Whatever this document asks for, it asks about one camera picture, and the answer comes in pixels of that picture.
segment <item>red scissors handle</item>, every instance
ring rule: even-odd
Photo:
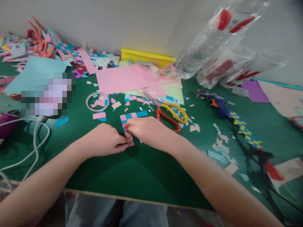
[[[163,123],[160,119],[160,115],[163,116],[165,119],[169,120],[171,123],[173,123],[174,125],[177,126],[177,129],[176,130],[173,130],[174,132],[180,132],[181,131],[181,126],[179,125],[178,122],[174,121],[173,119],[171,119],[170,117],[166,116],[163,111],[161,110],[161,107],[158,107],[157,110],[156,110],[156,116],[157,116],[157,120],[160,121],[161,123]]]

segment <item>white cable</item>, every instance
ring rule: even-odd
[[[50,135],[50,132],[51,132],[51,129],[49,128],[49,126],[47,124],[44,124],[43,122],[41,122],[43,119],[42,116],[39,116],[38,120],[33,120],[33,119],[17,119],[17,120],[13,120],[13,121],[9,121],[9,122],[5,122],[3,124],[0,124],[0,126],[3,126],[3,125],[6,125],[6,124],[9,124],[9,123],[13,123],[13,122],[16,122],[16,121],[20,121],[20,120],[29,120],[29,121],[36,121],[36,125],[35,125],[35,128],[34,128],[34,137],[33,137],[33,145],[34,145],[34,150],[28,155],[26,156],[22,161],[16,163],[16,164],[13,164],[13,165],[10,165],[10,166],[7,166],[5,168],[2,168],[0,169],[0,175],[3,177],[4,181],[7,183],[9,189],[4,189],[2,187],[0,187],[0,190],[2,191],[7,191],[7,192],[11,192],[12,191],[12,184],[10,182],[10,180],[8,179],[8,177],[1,171],[3,170],[6,170],[6,169],[9,169],[9,168],[12,168],[12,167],[15,167],[17,165],[20,165],[21,163],[25,162],[31,155],[33,155],[33,153],[36,153],[36,159],[34,161],[34,163],[32,164],[31,168],[29,169],[29,171],[26,173],[25,177],[23,178],[22,182],[25,181],[25,179],[28,177],[28,175],[30,174],[30,172],[32,171],[32,169],[34,168],[35,164],[37,163],[38,159],[39,159],[39,152],[38,152],[38,148],[47,140],[47,138],[49,137]],[[42,124],[44,125],[46,128],[47,128],[47,134],[45,136],[45,138],[43,139],[43,141],[37,146],[36,145],[36,134],[37,134],[37,128],[38,128],[38,125],[39,124]]]

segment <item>clear ring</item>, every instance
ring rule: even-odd
[[[100,109],[100,110],[95,110],[95,109],[90,108],[90,107],[88,106],[88,100],[89,100],[89,98],[92,97],[93,95],[103,95],[103,96],[105,96],[105,97],[107,98],[107,100],[108,100],[106,106],[103,107],[103,108]],[[107,96],[106,94],[102,93],[102,92],[94,92],[94,93],[91,93],[91,94],[86,98],[86,106],[87,106],[91,111],[94,111],[94,112],[101,112],[101,111],[104,111],[104,110],[108,107],[109,104],[110,104],[110,100],[109,100],[108,96]]]

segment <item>clear plastic bottle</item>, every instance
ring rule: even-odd
[[[243,29],[253,24],[274,0],[225,0],[175,66],[182,79],[194,76],[211,58],[225,49]]]

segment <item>jeans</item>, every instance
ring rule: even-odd
[[[167,206],[77,195],[67,227],[168,227]]]

